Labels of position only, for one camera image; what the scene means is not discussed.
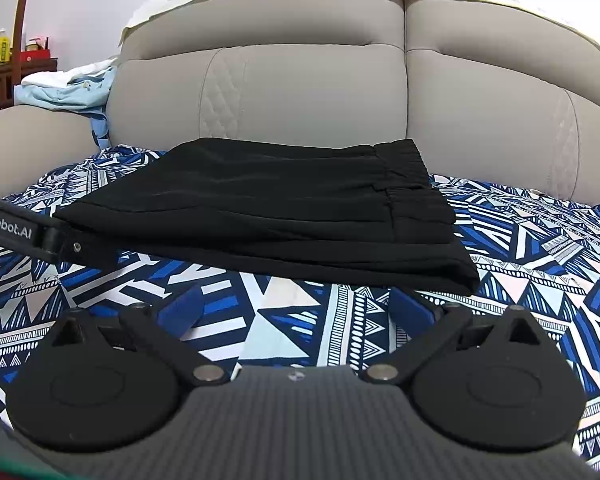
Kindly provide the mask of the black pants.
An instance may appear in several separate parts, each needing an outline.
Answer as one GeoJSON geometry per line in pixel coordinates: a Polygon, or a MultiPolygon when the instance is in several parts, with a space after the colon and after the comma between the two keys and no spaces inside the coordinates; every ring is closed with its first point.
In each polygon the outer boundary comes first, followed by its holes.
{"type": "Polygon", "coordinates": [[[58,216],[117,248],[227,270],[462,296],[480,282],[410,140],[198,139],[58,216]]]}

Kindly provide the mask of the blue white geometric sofa cover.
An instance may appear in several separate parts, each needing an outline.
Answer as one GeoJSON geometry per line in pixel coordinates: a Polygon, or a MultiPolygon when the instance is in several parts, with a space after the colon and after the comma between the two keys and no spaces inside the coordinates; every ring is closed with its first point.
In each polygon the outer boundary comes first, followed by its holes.
{"type": "MultiPolygon", "coordinates": [[[[8,202],[44,216],[162,156],[119,145],[48,172],[8,202]]],[[[430,174],[453,208],[454,232],[479,273],[469,296],[406,287],[332,284],[124,252],[109,272],[51,264],[0,246],[0,419],[6,389],[70,308],[109,318],[134,301],[163,307],[161,325],[236,374],[248,365],[340,367],[363,373],[432,322],[399,297],[458,302],[499,316],[529,310],[580,380],[578,455],[600,468],[600,204],[528,188],[430,174]]]]}

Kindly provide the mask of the dark wooden shelf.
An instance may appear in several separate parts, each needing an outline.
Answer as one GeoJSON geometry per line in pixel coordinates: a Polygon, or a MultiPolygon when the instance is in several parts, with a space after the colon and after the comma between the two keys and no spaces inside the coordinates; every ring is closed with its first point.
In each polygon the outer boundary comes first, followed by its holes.
{"type": "Polygon", "coordinates": [[[0,31],[0,109],[14,104],[14,88],[23,76],[57,70],[57,58],[50,55],[47,44],[36,52],[26,50],[23,25],[27,1],[17,1],[12,34],[0,31]]]}

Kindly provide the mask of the red box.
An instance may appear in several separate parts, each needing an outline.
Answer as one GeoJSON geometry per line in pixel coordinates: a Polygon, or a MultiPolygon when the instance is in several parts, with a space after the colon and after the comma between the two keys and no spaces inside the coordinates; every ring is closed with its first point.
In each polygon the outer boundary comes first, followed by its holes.
{"type": "Polygon", "coordinates": [[[50,48],[48,47],[47,37],[34,37],[26,42],[23,50],[20,52],[20,60],[23,63],[29,63],[35,60],[48,60],[50,58],[50,48]]]}

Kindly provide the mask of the yellow bottle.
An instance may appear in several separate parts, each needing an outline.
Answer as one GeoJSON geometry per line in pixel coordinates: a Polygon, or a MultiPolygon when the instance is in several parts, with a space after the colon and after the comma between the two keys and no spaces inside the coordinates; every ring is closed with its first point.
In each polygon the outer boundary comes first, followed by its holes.
{"type": "Polygon", "coordinates": [[[5,64],[10,61],[12,56],[12,47],[8,38],[6,29],[0,29],[0,64],[5,64]]]}

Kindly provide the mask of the beige leather sofa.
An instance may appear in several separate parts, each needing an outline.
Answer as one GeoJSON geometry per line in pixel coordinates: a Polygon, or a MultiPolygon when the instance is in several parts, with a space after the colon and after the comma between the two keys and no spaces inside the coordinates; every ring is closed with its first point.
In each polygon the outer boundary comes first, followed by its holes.
{"type": "Polygon", "coordinates": [[[435,174],[600,203],[600,46],[471,0],[201,0],[124,40],[110,139],[414,140],[435,174]]]}

